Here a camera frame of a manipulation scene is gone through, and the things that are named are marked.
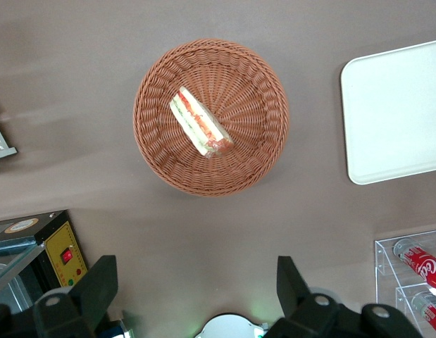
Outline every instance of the red can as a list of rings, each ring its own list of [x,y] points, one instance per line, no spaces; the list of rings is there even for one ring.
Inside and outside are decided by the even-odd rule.
[[[413,297],[412,306],[436,331],[436,296],[428,291],[420,292]]]
[[[393,252],[436,289],[436,258],[425,251],[419,243],[410,238],[401,239],[394,245]]]

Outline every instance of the wicker basket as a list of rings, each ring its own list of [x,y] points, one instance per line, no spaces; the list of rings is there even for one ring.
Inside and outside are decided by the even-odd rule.
[[[222,157],[194,148],[170,111],[181,86],[215,114],[235,141]],[[289,127],[285,91],[253,51],[219,39],[172,49],[149,70],[135,99],[139,150],[167,183],[194,195],[222,196],[258,182],[278,159]]]

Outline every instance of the coca-cola logo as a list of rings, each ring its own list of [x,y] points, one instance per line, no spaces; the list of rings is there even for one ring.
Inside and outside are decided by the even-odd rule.
[[[426,259],[424,262],[422,262],[419,266],[416,272],[424,279],[427,280],[428,274],[435,273],[436,271],[436,261],[433,259]]]

